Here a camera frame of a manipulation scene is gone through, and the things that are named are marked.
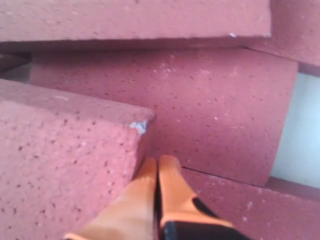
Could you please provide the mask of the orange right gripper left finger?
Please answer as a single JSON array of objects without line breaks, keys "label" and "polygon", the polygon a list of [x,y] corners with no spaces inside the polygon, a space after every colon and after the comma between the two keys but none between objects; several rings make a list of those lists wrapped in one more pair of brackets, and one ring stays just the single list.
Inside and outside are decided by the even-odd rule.
[{"label": "orange right gripper left finger", "polygon": [[157,162],[148,157],[118,198],[65,240],[152,240]]}]

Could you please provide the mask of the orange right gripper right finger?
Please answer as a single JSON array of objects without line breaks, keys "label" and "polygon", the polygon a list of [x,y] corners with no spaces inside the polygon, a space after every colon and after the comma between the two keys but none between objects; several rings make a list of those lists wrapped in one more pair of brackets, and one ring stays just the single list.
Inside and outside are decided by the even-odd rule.
[{"label": "orange right gripper right finger", "polygon": [[158,161],[160,234],[164,240],[230,240],[234,226],[210,210],[188,185],[179,160]]}]

